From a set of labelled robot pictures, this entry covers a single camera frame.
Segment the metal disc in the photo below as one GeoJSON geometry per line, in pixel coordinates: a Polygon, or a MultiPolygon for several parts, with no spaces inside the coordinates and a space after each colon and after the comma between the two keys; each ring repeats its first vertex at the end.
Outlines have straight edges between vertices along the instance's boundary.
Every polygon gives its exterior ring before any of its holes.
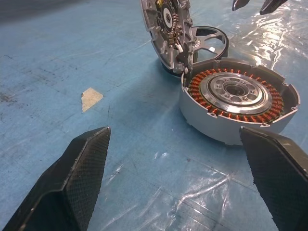
{"type": "Polygon", "coordinates": [[[192,27],[193,35],[193,62],[199,63],[205,60],[198,60],[198,52],[201,50],[213,54],[212,60],[220,60],[228,57],[229,39],[225,32],[212,26],[194,26],[192,27]],[[222,47],[213,47],[210,45],[210,40],[218,39],[223,44],[222,47]]]}
{"type": "Polygon", "coordinates": [[[272,105],[272,96],[264,85],[248,76],[231,72],[204,78],[200,91],[211,104],[229,113],[259,114],[272,105]]]}
{"type": "Polygon", "coordinates": [[[163,65],[182,73],[193,64],[192,21],[188,0],[141,0],[143,19],[151,43],[163,65]],[[185,63],[177,58],[185,53],[185,63]]]}

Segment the bolt hole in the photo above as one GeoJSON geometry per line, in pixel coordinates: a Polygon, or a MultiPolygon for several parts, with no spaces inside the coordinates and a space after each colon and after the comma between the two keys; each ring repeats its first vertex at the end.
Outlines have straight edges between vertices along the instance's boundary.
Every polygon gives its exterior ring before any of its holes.
{"type": "Polygon", "coordinates": [[[247,98],[249,98],[250,100],[255,100],[257,98],[257,96],[249,94],[249,95],[247,95],[247,98]]]}
{"type": "Polygon", "coordinates": [[[230,81],[240,82],[240,80],[238,78],[231,78],[230,81]]]}
{"type": "Polygon", "coordinates": [[[230,98],[233,102],[241,102],[242,100],[241,100],[241,98],[240,97],[237,97],[237,96],[232,96],[231,98],[230,98]]]}
{"type": "Polygon", "coordinates": [[[216,81],[217,84],[223,84],[224,82],[225,82],[225,81],[223,81],[223,80],[221,80],[221,79],[219,79],[219,80],[216,81]]]}
{"type": "Polygon", "coordinates": [[[247,84],[246,87],[248,87],[248,89],[250,89],[250,90],[254,90],[255,89],[255,87],[253,85],[251,85],[251,84],[247,84]]]}
{"type": "Polygon", "coordinates": [[[223,95],[225,93],[225,91],[221,88],[216,89],[216,92],[218,92],[218,94],[223,95]]]}

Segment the copper coil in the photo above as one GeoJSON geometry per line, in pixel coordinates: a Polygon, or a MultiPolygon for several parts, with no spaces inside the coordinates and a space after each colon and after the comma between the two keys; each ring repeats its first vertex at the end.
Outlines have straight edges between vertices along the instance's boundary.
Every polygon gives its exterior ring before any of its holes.
{"type": "Polygon", "coordinates": [[[261,115],[258,115],[257,118],[258,118],[262,123],[266,122],[266,119],[265,119],[263,116],[261,116],[261,115]]]}
{"type": "Polygon", "coordinates": [[[274,100],[273,103],[279,106],[283,106],[283,101],[280,101],[280,100],[274,100]]]}
{"type": "Polygon", "coordinates": [[[271,108],[269,110],[270,115],[279,116],[279,113],[280,113],[280,110],[277,110],[277,109],[274,109],[274,108],[271,108]]]}
{"type": "Polygon", "coordinates": [[[263,116],[264,116],[269,122],[273,120],[272,116],[269,115],[268,113],[265,113],[263,116]]]}
{"type": "Polygon", "coordinates": [[[191,96],[193,96],[193,97],[200,97],[201,94],[199,92],[198,93],[192,93],[191,96]]]}
{"type": "Polygon", "coordinates": [[[254,116],[250,116],[250,119],[251,119],[251,121],[254,122],[254,123],[257,123],[257,122],[258,122],[257,119],[256,119],[254,116]]]}
{"type": "Polygon", "coordinates": [[[215,108],[215,109],[213,109],[211,112],[217,115],[217,111],[218,111],[218,109],[215,108]]]}
{"type": "Polygon", "coordinates": [[[204,107],[204,106],[207,106],[207,102],[206,102],[206,101],[202,101],[200,104],[201,104],[203,107],[204,107]]]}
{"type": "Polygon", "coordinates": [[[199,84],[197,84],[197,83],[191,83],[191,87],[192,87],[192,88],[199,88],[199,84]]]}
{"type": "Polygon", "coordinates": [[[203,97],[196,97],[194,100],[196,100],[198,102],[198,101],[203,101],[204,99],[203,99],[203,97]]]}
{"type": "Polygon", "coordinates": [[[247,116],[243,116],[243,117],[244,117],[245,122],[249,122],[249,119],[247,118],[247,116]]]}
{"type": "Polygon", "coordinates": [[[208,106],[206,106],[205,108],[206,108],[207,110],[210,110],[212,107],[213,107],[212,105],[208,105],[208,106]]]}
{"type": "MultiPolygon", "coordinates": [[[[234,69],[231,69],[228,71],[226,68],[223,69],[224,72],[237,72],[241,73],[240,70],[234,71],[234,69]]],[[[269,83],[267,83],[265,80],[262,80],[260,77],[255,77],[254,75],[250,75],[251,78],[259,81],[262,83],[271,93],[273,102],[271,108],[260,114],[260,115],[241,115],[241,114],[232,114],[232,113],[227,113],[223,110],[220,110],[216,107],[214,107],[211,103],[207,102],[206,99],[201,95],[200,93],[200,83],[201,81],[208,75],[217,73],[217,72],[222,72],[221,69],[211,69],[211,70],[206,70],[203,71],[199,74],[197,74],[191,81],[191,84],[189,86],[189,92],[190,95],[197,101],[199,102],[203,107],[205,107],[209,112],[215,113],[216,115],[221,115],[225,116],[231,119],[236,119],[240,121],[245,121],[245,122],[254,122],[254,123],[269,123],[275,119],[277,119],[280,114],[283,111],[283,99],[280,96],[279,92],[269,83]]]]}

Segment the gray metal casing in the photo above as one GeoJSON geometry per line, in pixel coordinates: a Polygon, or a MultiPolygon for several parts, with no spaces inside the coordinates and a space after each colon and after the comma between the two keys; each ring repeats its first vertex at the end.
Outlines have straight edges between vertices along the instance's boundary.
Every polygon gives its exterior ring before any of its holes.
{"type": "MultiPolygon", "coordinates": [[[[174,73],[181,74],[184,72],[185,66],[176,58],[179,51],[167,45],[167,41],[165,41],[161,35],[161,27],[156,23],[157,16],[155,15],[156,10],[154,9],[156,1],[157,0],[140,0],[144,25],[146,30],[151,34],[151,43],[163,65],[174,73]]],[[[180,9],[178,10],[178,15],[184,32],[180,41],[181,44],[186,44],[188,47],[188,64],[191,66],[193,64],[193,22],[189,15],[190,3],[188,0],[178,0],[178,3],[180,9]]]]}
{"type": "Polygon", "coordinates": [[[231,58],[223,58],[220,61],[211,61],[198,65],[189,74],[182,75],[180,91],[180,109],[187,123],[203,134],[226,143],[227,145],[242,145],[239,130],[242,126],[249,128],[261,128],[267,131],[280,133],[290,122],[300,105],[300,96],[293,85],[284,83],[284,78],[263,66],[253,66],[245,61],[231,58]],[[187,80],[197,73],[217,68],[233,68],[247,71],[249,74],[261,76],[270,82],[282,95],[284,100],[285,115],[273,121],[270,125],[251,123],[230,119],[224,116],[216,116],[208,113],[208,110],[196,102],[188,93],[187,80]]]}

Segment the blue floor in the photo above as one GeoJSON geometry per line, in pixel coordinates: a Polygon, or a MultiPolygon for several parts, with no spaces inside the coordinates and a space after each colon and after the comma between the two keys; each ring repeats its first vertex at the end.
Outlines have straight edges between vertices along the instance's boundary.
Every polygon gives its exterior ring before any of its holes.
{"type": "MultiPolygon", "coordinates": [[[[277,231],[243,149],[186,124],[180,83],[160,66],[139,1],[55,2],[37,13],[0,7],[0,229],[74,137],[110,126],[89,231],[277,231]],[[88,88],[104,98],[82,113],[88,88]]],[[[260,0],[237,12],[231,2],[191,0],[194,24],[218,26],[230,56],[297,87],[302,104],[283,135],[308,152],[308,3],[260,16],[260,0]]]]}

